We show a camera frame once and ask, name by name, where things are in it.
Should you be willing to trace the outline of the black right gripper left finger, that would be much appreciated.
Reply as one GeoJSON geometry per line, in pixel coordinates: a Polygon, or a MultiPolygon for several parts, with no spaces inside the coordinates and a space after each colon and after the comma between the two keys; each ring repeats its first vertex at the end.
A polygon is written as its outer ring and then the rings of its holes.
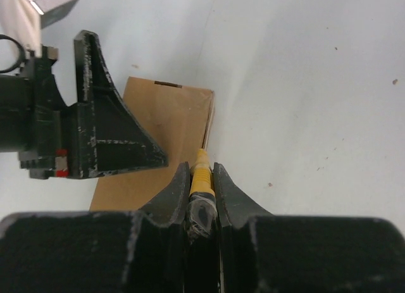
{"type": "Polygon", "coordinates": [[[162,227],[181,225],[189,203],[189,191],[190,166],[188,162],[183,162],[179,164],[170,183],[140,210],[162,227]]]}

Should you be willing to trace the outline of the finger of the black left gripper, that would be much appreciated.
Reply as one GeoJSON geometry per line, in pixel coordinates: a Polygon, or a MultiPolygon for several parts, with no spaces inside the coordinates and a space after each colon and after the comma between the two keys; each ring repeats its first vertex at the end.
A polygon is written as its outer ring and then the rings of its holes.
{"type": "Polygon", "coordinates": [[[77,103],[72,107],[69,176],[97,178],[168,166],[168,157],[119,95],[99,37],[88,30],[73,40],[77,103]]]}

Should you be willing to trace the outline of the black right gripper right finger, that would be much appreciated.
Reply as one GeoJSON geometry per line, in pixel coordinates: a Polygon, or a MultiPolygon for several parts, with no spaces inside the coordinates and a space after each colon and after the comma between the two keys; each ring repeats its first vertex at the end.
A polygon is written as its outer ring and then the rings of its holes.
{"type": "Polygon", "coordinates": [[[234,183],[220,163],[214,164],[213,180],[222,227],[242,228],[252,216],[272,216],[234,183]]]}

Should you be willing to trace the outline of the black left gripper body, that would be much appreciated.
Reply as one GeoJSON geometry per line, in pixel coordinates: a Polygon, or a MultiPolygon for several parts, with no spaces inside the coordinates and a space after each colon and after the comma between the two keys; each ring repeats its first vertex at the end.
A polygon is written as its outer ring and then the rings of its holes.
{"type": "Polygon", "coordinates": [[[50,47],[37,58],[12,37],[1,39],[17,49],[15,63],[1,70],[1,152],[16,153],[30,178],[76,179],[77,107],[61,97],[50,47]]]}

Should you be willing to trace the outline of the brown cardboard express box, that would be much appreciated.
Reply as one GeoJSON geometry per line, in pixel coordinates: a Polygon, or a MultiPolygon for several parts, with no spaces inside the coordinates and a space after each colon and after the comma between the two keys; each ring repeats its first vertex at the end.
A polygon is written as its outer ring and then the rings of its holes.
{"type": "Polygon", "coordinates": [[[198,149],[208,142],[215,113],[212,90],[130,77],[123,98],[169,163],[165,168],[100,178],[92,211],[139,209],[170,183],[180,163],[193,165],[198,149]]]}

